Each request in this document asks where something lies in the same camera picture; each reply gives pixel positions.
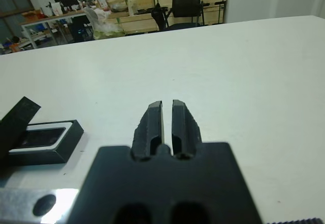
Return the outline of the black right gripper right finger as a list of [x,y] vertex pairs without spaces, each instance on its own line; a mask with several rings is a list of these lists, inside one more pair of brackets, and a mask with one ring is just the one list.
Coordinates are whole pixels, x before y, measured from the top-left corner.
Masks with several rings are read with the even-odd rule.
[[183,101],[173,100],[172,104],[172,146],[174,157],[191,159],[202,143],[200,128]]

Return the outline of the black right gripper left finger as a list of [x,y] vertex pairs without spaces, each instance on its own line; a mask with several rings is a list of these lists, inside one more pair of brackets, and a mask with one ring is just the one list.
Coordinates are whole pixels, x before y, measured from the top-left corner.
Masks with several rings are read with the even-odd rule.
[[149,104],[134,131],[132,156],[136,161],[146,161],[156,155],[164,144],[163,103]]

